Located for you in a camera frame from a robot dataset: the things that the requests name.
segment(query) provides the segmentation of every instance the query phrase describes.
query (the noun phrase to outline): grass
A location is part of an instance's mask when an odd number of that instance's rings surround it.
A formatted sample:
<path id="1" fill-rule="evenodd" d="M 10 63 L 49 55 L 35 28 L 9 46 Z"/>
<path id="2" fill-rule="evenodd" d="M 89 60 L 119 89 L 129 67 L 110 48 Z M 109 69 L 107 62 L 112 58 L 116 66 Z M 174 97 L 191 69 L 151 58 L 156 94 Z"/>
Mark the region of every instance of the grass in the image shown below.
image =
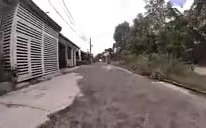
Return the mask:
<path id="1" fill-rule="evenodd" d="M 193 65 L 183 64 L 166 55 L 126 56 L 115 65 L 153 79 L 168 79 L 185 86 L 206 91 L 206 76 L 196 74 Z"/>

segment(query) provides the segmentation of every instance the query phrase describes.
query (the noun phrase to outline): building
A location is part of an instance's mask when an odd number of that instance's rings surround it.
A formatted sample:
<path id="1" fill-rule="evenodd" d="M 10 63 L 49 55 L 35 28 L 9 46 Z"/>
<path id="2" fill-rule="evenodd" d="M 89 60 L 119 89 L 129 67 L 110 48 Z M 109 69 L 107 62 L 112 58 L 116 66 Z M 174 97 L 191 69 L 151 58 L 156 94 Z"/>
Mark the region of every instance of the building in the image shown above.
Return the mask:
<path id="1" fill-rule="evenodd" d="M 0 0 L 0 54 L 6 70 L 17 69 L 18 82 L 59 71 L 60 31 L 31 0 Z"/>
<path id="2" fill-rule="evenodd" d="M 68 38 L 59 34 L 59 66 L 60 68 L 76 66 L 81 61 L 80 48 Z"/>

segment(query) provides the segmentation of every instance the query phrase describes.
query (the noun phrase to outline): asphalt road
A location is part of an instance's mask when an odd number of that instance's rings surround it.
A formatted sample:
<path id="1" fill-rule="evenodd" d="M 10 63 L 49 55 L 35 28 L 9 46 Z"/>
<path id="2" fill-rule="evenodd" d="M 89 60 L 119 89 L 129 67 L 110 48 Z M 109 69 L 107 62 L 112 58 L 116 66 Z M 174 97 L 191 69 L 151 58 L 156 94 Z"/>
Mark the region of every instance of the asphalt road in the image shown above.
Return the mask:
<path id="1" fill-rule="evenodd" d="M 83 95 L 41 128 L 206 128 L 205 97 L 105 64 L 75 72 Z"/>

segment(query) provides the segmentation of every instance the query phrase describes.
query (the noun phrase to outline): white sky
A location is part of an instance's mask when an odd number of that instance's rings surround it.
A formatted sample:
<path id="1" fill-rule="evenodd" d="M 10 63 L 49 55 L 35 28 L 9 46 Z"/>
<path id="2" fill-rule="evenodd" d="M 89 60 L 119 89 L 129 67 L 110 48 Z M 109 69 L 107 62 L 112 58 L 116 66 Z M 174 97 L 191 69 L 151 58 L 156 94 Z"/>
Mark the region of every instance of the white sky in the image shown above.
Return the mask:
<path id="1" fill-rule="evenodd" d="M 50 6 L 49 0 L 33 0 L 44 12 L 54 19 L 61 27 L 62 34 L 81 47 L 83 51 L 89 49 L 89 38 L 92 38 L 92 52 L 94 55 L 112 47 L 115 26 L 124 21 L 132 23 L 138 13 L 145 11 L 144 0 L 64 0 L 75 22 L 76 31 L 87 37 L 83 41 L 77 33 L 72 31 L 64 20 Z M 187 0 L 181 11 L 188 9 L 194 0 Z M 62 0 L 50 0 L 57 11 L 69 22 L 63 10 Z"/>

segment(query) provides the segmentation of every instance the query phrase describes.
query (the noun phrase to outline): roof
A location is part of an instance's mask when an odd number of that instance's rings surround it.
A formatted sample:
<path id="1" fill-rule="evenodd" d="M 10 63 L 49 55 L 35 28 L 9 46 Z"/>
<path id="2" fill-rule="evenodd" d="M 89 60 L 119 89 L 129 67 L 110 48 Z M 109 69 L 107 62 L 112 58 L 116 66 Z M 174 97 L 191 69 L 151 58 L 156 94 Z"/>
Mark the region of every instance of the roof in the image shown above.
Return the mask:
<path id="1" fill-rule="evenodd" d="M 33 12 L 34 15 L 39 17 L 43 22 L 53 27 L 54 30 L 60 32 L 62 30 L 53 19 L 51 19 L 43 10 L 41 10 L 32 0 L 18 0 L 19 3 L 29 11 Z"/>
<path id="2" fill-rule="evenodd" d="M 77 46 L 76 44 L 74 44 L 70 39 L 68 39 L 67 37 L 65 37 L 62 33 L 59 34 L 59 37 L 62 37 L 63 39 L 65 39 L 66 41 L 68 41 L 69 43 L 71 43 L 73 46 L 77 47 L 80 49 L 79 46 Z"/>

